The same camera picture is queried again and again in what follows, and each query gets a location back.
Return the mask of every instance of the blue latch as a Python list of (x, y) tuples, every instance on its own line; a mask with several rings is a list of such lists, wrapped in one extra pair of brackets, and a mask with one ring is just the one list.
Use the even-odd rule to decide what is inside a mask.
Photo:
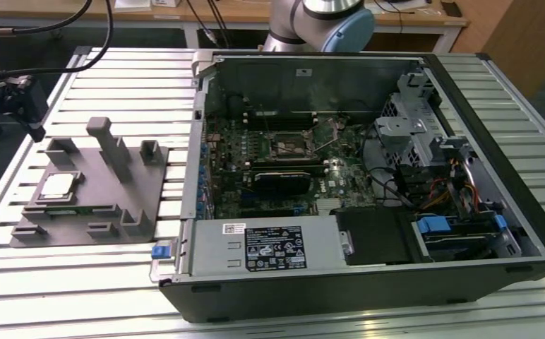
[(171, 246), (155, 245), (151, 249), (151, 259), (170, 259), (171, 258)]
[(450, 232), (449, 220), (446, 217), (424, 217), (418, 222), (421, 233)]
[(508, 228), (508, 221), (505, 220), (505, 217), (502, 215), (496, 215), (496, 222), (501, 231)]

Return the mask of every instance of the white sticker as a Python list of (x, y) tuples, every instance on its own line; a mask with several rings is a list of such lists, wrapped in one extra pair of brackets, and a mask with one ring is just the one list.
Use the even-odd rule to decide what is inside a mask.
[(223, 234), (246, 233), (246, 224), (223, 224)]

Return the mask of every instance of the warning label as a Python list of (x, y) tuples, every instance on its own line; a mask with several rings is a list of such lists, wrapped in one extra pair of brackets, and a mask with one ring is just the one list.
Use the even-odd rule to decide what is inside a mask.
[(246, 268), (250, 272), (306, 268), (302, 227), (246, 228)]

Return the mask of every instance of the wire bundle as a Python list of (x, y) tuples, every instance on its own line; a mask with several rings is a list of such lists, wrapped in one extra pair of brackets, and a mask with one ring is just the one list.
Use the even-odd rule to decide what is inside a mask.
[[(193, 12), (193, 14), (195, 16), (195, 19), (199, 22), (199, 26), (202, 27), (203, 31), (206, 32), (207, 39), (210, 39), (210, 41), (217, 45), (217, 47), (221, 48), (217, 36), (213, 33), (211, 29), (206, 27), (206, 24), (203, 23), (203, 20), (199, 17), (198, 11), (195, 11), (195, 7), (194, 7), (194, 4), (191, 3), (191, 0), (187, 0), (187, 5), (189, 5), (189, 8), (191, 9), (191, 12)], [(210, 10), (213, 11), (214, 19), (217, 20), (217, 23), (218, 23), (218, 28), (219, 28), (219, 31), (221, 31), (221, 35), (223, 36), (223, 40), (225, 40), (225, 47), (229, 49), (229, 48), (231, 48), (230, 33), (229, 33), (229, 29), (226, 27), (226, 22), (225, 22), (223, 16), (222, 16), (222, 14), (219, 12), (219, 9), (218, 9), (217, 2), (214, 0), (207, 0), (207, 5), (210, 6)]]
[[(90, 69), (103, 58), (105, 53), (107, 52), (110, 45), (111, 45), (111, 38), (114, 37), (114, 11), (111, 9), (111, 0), (105, 0), (107, 6), (107, 37), (105, 39), (105, 44), (102, 47), (101, 52), (97, 54), (95, 58), (81, 67), (74, 68), (45, 68), (45, 69), (19, 69), (14, 71), (0, 71), (0, 79), (15, 77), (15, 76), (34, 76), (38, 74), (59, 74), (59, 73), (75, 73), (82, 72)], [(59, 30), (65, 28), (67, 25), (73, 24), (86, 13), (90, 6), (93, 4), (93, 0), (86, 0), (85, 6), (79, 9), (79, 11), (70, 16), (62, 22), (38, 28), (0, 28), (0, 37), (2, 36), (19, 36), (19, 35), (30, 35), (50, 32), (54, 30)]]

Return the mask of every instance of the white paper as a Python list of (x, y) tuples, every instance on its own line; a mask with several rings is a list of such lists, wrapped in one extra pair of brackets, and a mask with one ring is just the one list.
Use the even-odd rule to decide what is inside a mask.
[(368, 2), (365, 4), (365, 8), (369, 9), (372, 12), (374, 12), (374, 14), (382, 14), (382, 13), (393, 12), (393, 11), (397, 12), (394, 7), (401, 12), (405, 12), (405, 11), (409, 11), (409, 9), (412, 8), (420, 8), (420, 7), (428, 6), (426, 0), (410, 0), (405, 2), (393, 3), (394, 7), (385, 0), (377, 0), (377, 2), (380, 3), (380, 5), (377, 5), (376, 2), (372, 2), (372, 3)]
[(117, 12), (147, 12), (151, 11), (151, 0), (117, 0)]

